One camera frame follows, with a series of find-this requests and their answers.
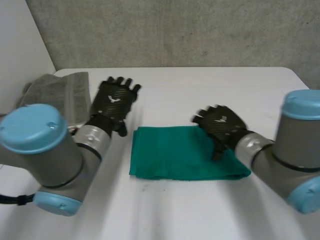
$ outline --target white tabletop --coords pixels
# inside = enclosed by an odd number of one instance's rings
[[[83,207],[57,216],[33,204],[0,205],[2,240],[318,240],[320,212],[302,215],[253,174],[237,181],[141,180],[129,176],[132,132],[138,126],[191,125],[200,108],[233,109],[251,130],[274,138],[284,95],[306,89],[282,67],[84,68],[91,98],[108,76],[141,84],[129,114],[129,135],[114,135]],[[2,194],[38,187],[25,170],[0,170]]]

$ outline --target gray towel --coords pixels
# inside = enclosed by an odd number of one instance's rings
[[[30,104],[49,104],[57,108],[69,126],[85,123],[91,105],[89,75],[76,72],[58,77],[45,74],[27,84],[17,108]]]

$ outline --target carbon fiber glove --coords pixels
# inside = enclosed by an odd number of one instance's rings
[[[231,134],[240,130],[246,130],[247,126],[241,118],[226,106],[209,106],[207,110],[199,110],[192,119],[193,123],[199,124],[214,142],[214,161],[222,158],[226,149],[228,138]]]
[[[122,76],[117,79],[110,76],[107,81],[103,81],[90,109],[91,116],[101,115],[111,119],[112,130],[118,132],[121,137],[127,135],[125,119],[141,88],[141,85],[137,84],[130,89],[132,79],[124,80]]]

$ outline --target blue end cap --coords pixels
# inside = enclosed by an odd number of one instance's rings
[[[287,203],[300,213],[313,213],[320,208],[320,176],[316,176],[294,189]]]
[[[59,111],[46,104],[20,107],[0,124],[0,141],[18,154],[39,154],[57,146],[68,132]]]
[[[320,120],[320,90],[289,92],[282,106],[282,114],[298,120]]]
[[[33,202],[43,210],[67,217],[75,215],[82,205],[73,198],[44,191],[36,192]]]

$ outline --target green towel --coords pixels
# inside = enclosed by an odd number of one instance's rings
[[[139,127],[134,132],[130,175],[141,179],[238,180],[251,171],[232,150],[212,161],[213,141],[198,126]]]

